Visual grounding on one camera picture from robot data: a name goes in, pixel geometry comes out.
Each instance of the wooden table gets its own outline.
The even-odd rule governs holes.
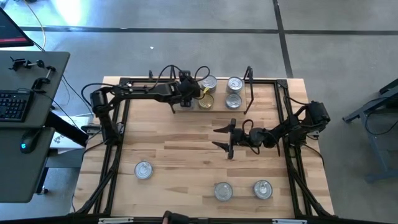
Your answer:
[[[104,83],[118,84],[119,79],[104,77]],[[290,96],[307,102],[304,81],[287,81]],[[293,218],[283,151],[278,157],[276,148],[261,148],[257,156],[248,148],[234,147],[234,159],[229,161],[224,150],[211,143],[228,142],[229,134],[214,133],[213,130],[226,126],[231,118],[237,119],[237,127],[248,118],[254,121],[254,127],[272,129],[279,124],[274,87],[254,85],[254,95],[247,115],[242,112],[173,114],[168,104],[132,100],[112,216],[161,217],[170,210],[190,217]],[[296,111],[300,105],[292,102],[292,107]],[[101,141],[97,136],[88,147]],[[309,146],[319,150],[316,141],[307,141]],[[105,146],[100,146],[85,155],[75,191],[77,210],[98,185],[104,150]],[[305,147],[302,148],[302,159],[308,188],[326,211],[333,213],[321,159]],[[134,167],[140,161],[148,161],[154,166],[154,174],[149,180],[138,180],[134,176]],[[268,180],[274,189],[268,200],[259,200],[252,192],[253,184],[261,179]],[[230,201],[215,199],[214,186],[218,182],[232,185],[234,195]],[[108,188],[104,192],[102,207]],[[301,190],[297,192],[304,212]]]

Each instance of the keyboard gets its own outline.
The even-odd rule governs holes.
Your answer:
[[[0,122],[24,122],[33,91],[0,90]]]

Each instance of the gray floor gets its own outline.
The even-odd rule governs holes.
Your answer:
[[[32,8],[48,26],[277,29],[272,0],[38,0]],[[285,29],[397,30],[395,0],[279,0]],[[23,2],[5,11],[20,26],[37,26]],[[27,32],[39,44],[41,32]],[[287,35],[295,78],[304,78],[312,100],[325,103],[332,122],[320,147],[335,213],[343,218],[395,223],[398,179],[367,184],[378,166],[359,122],[341,117],[376,96],[397,78],[398,35]],[[21,48],[15,50],[36,50]],[[66,77],[78,91],[105,75],[147,75],[174,63],[193,70],[208,65],[216,76],[286,77],[278,34],[143,34],[48,32],[46,50],[72,54]],[[70,114],[87,113],[61,86],[56,101]],[[78,170],[50,170],[52,193],[28,204],[0,204],[0,219],[64,215]]]

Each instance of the monitor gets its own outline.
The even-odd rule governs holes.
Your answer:
[[[0,47],[33,46],[33,41],[0,8]]]

